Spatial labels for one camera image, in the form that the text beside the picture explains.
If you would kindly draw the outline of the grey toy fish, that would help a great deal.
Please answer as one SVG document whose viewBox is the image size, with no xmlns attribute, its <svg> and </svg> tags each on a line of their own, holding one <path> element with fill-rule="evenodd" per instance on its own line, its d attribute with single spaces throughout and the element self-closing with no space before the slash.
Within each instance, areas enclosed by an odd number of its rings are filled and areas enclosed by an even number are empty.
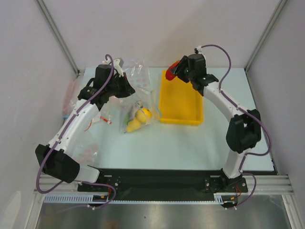
<svg viewBox="0 0 305 229">
<path fill-rule="evenodd" d="M 134 119 L 135 116 L 136 116 L 137 111 L 140 110 L 140 109 L 142 109 L 142 108 L 143 108 L 143 102 L 142 102 L 141 100 L 138 100 L 137 102 L 135 102 L 135 103 L 131 106 L 131 108 L 129 109 L 128 113 L 130 112 L 131 115 L 132 115 L 132 117 L 133 117 L 133 119 Z"/>
</svg>

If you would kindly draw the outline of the clear blue-zipper bag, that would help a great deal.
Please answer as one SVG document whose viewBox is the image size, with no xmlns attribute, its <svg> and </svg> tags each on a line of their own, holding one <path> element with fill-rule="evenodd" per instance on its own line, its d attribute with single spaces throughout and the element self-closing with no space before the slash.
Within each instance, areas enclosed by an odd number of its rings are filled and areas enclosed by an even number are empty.
<svg viewBox="0 0 305 229">
<path fill-rule="evenodd" d="M 122 133 L 131 133 L 158 122 L 161 112 L 154 99 L 154 90 L 137 89 L 134 94 L 120 100 L 119 127 Z"/>
</svg>

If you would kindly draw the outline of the red toy mango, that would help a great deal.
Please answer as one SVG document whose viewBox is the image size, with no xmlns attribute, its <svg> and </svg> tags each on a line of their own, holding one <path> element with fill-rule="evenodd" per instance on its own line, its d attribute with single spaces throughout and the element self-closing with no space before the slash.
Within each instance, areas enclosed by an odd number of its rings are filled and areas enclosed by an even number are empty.
<svg viewBox="0 0 305 229">
<path fill-rule="evenodd" d="M 166 80 L 171 81 L 171 80 L 173 80 L 173 79 L 176 77 L 176 75 L 173 73 L 173 71 L 174 71 L 176 65 L 177 65 L 179 62 L 180 62 L 180 61 L 177 60 L 176 62 L 174 62 L 174 63 L 166 70 L 166 73 L 165 73 L 165 78 L 166 78 Z"/>
</svg>

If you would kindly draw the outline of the yellow toy pear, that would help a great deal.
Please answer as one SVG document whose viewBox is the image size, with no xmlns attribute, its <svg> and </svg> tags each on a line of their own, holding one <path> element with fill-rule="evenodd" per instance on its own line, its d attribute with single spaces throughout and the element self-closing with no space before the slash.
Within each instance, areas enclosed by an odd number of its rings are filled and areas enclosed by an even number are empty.
<svg viewBox="0 0 305 229">
<path fill-rule="evenodd" d="M 145 124 L 148 120 L 148 116 L 146 116 L 144 113 L 139 112 L 135 118 L 133 118 L 131 121 L 127 123 L 126 131 L 128 133 L 135 131 L 141 127 L 142 124 Z"/>
</svg>

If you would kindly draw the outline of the yellow toy lemon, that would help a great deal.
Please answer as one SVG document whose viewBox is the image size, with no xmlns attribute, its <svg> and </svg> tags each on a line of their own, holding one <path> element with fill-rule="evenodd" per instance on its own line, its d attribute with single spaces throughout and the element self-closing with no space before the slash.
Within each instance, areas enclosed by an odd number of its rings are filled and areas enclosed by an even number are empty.
<svg viewBox="0 0 305 229">
<path fill-rule="evenodd" d="M 143 107 L 139 111 L 139 117 L 141 117 L 141 118 L 151 118 L 152 117 L 152 113 L 151 113 L 151 111 L 149 109 Z"/>
</svg>

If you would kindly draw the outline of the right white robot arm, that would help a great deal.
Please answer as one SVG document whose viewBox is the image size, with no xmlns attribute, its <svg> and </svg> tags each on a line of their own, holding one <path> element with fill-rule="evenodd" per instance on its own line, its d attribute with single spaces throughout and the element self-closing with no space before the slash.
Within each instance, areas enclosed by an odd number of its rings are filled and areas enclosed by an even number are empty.
<svg viewBox="0 0 305 229">
<path fill-rule="evenodd" d="M 205 57 L 201 53 L 183 56 L 168 72 L 172 76 L 166 77 L 167 80 L 177 77 L 191 83 L 193 89 L 212 102 L 227 119 L 226 142 L 230 151 L 222 168 L 224 177 L 220 179 L 220 187 L 224 191 L 232 191 L 237 186 L 236 178 L 241 176 L 244 156 L 261 140 L 261 127 L 257 123 L 260 113 L 256 109 L 247 110 L 248 116 L 224 97 L 219 80 L 207 73 Z"/>
</svg>

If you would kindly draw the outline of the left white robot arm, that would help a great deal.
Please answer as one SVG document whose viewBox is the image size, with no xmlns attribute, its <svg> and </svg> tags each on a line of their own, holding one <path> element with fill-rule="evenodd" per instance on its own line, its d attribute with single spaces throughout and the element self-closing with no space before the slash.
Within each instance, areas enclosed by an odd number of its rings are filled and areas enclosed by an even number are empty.
<svg viewBox="0 0 305 229">
<path fill-rule="evenodd" d="M 81 165 L 72 155 L 77 140 L 109 98 L 125 98 L 134 92 L 119 64 L 100 64 L 95 69 L 95 76 L 80 90 L 76 106 L 60 131 L 48 144 L 36 147 L 40 172 L 66 183 L 88 182 L 95 191 L 103 189 L 105 179 L 99 176 L 99 170 Z"/>
</svg>

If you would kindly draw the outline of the green toy cucumber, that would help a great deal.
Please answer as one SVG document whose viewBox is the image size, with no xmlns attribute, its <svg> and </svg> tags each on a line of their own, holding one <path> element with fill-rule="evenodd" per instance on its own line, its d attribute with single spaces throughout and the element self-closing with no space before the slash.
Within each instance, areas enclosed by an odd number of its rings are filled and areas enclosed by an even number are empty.
<svg viewBox="0 0 305 229">
<path fill-rule="evenodd" d="M 133 119 L 133 117 L 132 117 L 131 113 L 129 112 L 126 115 L 126 117 L 124 118 L 123 123 L 127 125 L 132 119 Z"/>
</svg>

